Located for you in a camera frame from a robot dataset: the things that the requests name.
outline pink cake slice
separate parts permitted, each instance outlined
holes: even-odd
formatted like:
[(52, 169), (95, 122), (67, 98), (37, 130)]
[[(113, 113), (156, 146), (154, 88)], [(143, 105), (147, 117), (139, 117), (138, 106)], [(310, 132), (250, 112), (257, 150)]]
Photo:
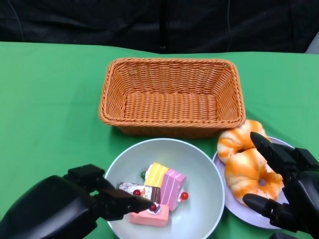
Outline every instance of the pink cake slice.
[(146, 226), (165, 227), (168, 222), (169, 207), (160, 204), (160, 212), (156, 215), (147, 210), (140, 213), (130, 213), (129, 222)]
[(180, 172), (170, 169), (166, 172), (160, 187), (160, 203), (169, 206), (172, 212), (178, 206), (178, 195), (182, 190), (186, 176)]

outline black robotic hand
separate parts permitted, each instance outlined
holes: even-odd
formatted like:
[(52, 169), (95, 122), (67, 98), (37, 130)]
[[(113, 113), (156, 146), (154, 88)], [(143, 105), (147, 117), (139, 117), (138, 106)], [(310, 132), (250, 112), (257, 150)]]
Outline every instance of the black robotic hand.
[(151, 207), (152, 201), (115, 189), (104, 173), (89, 164), (42, 180), (5, 214), (0, 239), (82, 239), (96, 228), (99, 217), (121, 220)]
[[(268, 165), (282, 175), (283, 192), (289, 204), (279, 204), (254, 194), (246, 194), (243, 201), (269, 218), (271, 225), (292, 232), (306, 232), (319, 239), (319, 163), (306, 149), (271, 143), (255, 132), (251, 132), (250, 137)], [(292, 237), (275, 234), (271, 238)]]

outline red cherry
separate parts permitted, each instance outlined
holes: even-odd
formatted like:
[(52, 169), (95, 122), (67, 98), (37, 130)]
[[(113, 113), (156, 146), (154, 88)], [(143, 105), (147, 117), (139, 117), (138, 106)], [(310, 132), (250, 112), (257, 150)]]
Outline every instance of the red cherry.
[(155, 205), (155, 203), (153, 203), (153, 205), (150, 207), (150, 211), (155, 212), (156, 208), (157, 206)]
[(140, 196), (141, 195), (140, 190), (138, 190), (138, 189), (134, 190), (133, 195)]
[(187, 192), (182, 192), (180, 198), (181, 198), (182, 200), (187, 200), (187, 199), (188, 199), (188, 193), (187, 193)]

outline donut hole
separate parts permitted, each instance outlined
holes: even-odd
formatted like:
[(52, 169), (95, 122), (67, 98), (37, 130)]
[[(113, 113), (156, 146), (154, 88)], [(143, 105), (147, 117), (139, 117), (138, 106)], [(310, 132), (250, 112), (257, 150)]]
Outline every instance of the donut hole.
[(258, 180), (258, 184), (259, 184), (259, 186), (265, 186), (265, 185), (266, 185), (266, 180), (263, 179), (263, 178), (260, 178), (260, 179)]

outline green candy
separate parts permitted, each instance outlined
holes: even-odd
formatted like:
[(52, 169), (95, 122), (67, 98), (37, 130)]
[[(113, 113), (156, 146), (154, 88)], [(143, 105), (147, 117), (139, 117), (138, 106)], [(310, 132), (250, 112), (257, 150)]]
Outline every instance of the green candy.
[(145, 179), (145, 174), (146, 174), (146, 172), (143, 171), (143, 172), (141, 173), (141, 178)]

